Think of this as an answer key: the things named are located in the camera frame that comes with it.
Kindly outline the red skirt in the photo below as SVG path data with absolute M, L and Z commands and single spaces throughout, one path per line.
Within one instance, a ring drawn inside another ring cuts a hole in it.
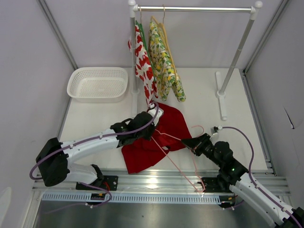
M 156 165 L 166 154 L 185 146 L 181 139 L 191 138 L 183 114 L 176 108 L 159 103 L 164 111 L 151 140 L 138 139 L 122 148 L 129 174 L 139 173 Z

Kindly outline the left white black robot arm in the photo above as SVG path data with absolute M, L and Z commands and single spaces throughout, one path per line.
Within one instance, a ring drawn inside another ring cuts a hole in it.
M 104 178 L 99 167 L 94 164 L 80 165 L 76 161 L 130 145 L 138 139 L 151 139 L 161 115 L 162 112 L 156 109 L 141 112 L 134 118 L 115 123 L 105 131 L 80 141 L 49 139 L 36 158 L 41 180 L 47 187 L 68 180 L 87 184 L 93 190 L 100 189 Z

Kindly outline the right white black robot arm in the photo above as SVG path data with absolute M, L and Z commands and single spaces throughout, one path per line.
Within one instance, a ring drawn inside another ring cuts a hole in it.
M 252 173 L 233 156 L 228 142 L 212 143 L 208 134 L 182 139 L 181 142 L 197 155 L 204 155 L 219 167 L 217 187 L 231 191 L 249 204 L 272 228 L 302 228 L 304 210 L 281 201 L 266 189 Z

